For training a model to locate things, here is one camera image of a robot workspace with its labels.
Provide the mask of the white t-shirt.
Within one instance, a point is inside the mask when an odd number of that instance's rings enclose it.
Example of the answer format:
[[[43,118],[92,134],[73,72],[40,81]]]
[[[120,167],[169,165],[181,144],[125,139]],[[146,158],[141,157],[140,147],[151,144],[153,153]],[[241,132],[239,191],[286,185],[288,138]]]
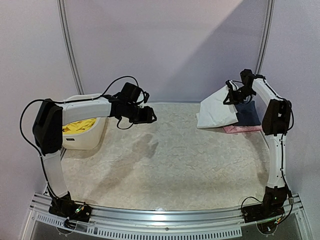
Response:
[[[229,88],[224,86],[201,101],[199,113],[196,115],[198,129],[220,128],[238,122],[235,106],[223,104],[228,90]]]

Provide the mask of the yellow garment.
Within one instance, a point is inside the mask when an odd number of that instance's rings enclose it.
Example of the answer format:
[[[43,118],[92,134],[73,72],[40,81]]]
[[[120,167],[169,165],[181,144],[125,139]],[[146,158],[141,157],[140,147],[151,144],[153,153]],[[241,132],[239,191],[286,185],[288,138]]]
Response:
[[[71,122],[62,127],[62,133],[64,135],[76,135],[80,133],[84,133],[91,129],[93,125],[96,123],[96,118],[90,118],[80,121]]]

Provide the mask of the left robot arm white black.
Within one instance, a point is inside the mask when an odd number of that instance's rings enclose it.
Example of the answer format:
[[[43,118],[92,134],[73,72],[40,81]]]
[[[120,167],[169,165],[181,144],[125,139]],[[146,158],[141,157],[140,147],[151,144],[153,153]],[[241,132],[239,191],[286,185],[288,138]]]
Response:
[[[137,85],[125,83],[114,95],[107,93],[86,95],[80,99],[53,101],[42,99],[32,133],[43,166],[48,190],[55,202],[55,209],[63,216],[74,213],[74,205],[66,200],[68,189],[61,164],[63,127],[88,119],[127,119],[132,125],[152,124],[157,116],[147,106],[149,94]]]

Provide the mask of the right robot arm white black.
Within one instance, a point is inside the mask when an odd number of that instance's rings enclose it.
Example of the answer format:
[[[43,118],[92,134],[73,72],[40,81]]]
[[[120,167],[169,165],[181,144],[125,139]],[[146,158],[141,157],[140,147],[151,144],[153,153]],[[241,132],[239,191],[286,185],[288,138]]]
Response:
[[[292,194],[286,181],[286,139],[293,127],[292,104],[279,96],[268,84],[266,77],[254,74],[250,69],[240,72],[242,86],[235,88],[232,80],[225,82],[227,95],[224,105],[244,103],[248,97],[258,95],[266,105],[262,119],[262,132],[269,147],[269,177],[259,204],[258,213],[262,218],[269,218],[282,208]]]

